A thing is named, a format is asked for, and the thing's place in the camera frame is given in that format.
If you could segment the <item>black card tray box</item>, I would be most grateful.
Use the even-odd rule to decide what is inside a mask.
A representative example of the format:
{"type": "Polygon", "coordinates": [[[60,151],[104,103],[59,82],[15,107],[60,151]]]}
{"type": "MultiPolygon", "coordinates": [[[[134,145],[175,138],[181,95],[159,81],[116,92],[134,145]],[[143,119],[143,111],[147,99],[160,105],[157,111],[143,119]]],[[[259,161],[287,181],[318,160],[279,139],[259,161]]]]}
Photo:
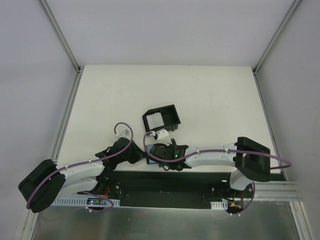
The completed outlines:
{"type": "Polygon", "coordinates": [[[142,115],[142,121],[146,132],[156,132],[161,129],[174,132],[181,124],[174,104],[149,109],[142,115]]]}

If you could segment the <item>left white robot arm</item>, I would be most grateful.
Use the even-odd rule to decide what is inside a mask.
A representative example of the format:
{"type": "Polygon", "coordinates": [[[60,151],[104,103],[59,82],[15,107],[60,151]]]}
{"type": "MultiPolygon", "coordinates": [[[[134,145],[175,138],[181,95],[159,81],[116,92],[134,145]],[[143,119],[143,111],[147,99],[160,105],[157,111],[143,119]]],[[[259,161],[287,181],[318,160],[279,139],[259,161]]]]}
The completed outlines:
{"type": "Polygon", "coordinates": [[[110,185],[107,180],[110,172],[121,163],[135,164],[147,155],[134,141],[121,137],[94,156],[94,160],[70,165],[43,160],[18,185],[27,209],[39,213],[56,199],[81,192],[104,195],[110,185]]]}

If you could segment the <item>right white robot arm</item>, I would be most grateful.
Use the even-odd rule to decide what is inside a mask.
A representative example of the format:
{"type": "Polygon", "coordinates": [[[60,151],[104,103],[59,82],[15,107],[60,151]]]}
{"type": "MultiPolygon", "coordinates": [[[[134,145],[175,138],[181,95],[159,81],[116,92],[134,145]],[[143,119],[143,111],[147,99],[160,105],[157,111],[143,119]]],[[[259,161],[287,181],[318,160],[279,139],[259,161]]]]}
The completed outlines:
{"type": "Polygon", "coordinates": [[[211,149],[190,145],[156,143],[147,148],[148,157],[170,170],[182,171],[202,166],[234,167],[225,184],[225,192],[237,197],[252,182],[271,180],[270,149],[247,137],[211,149]]]}

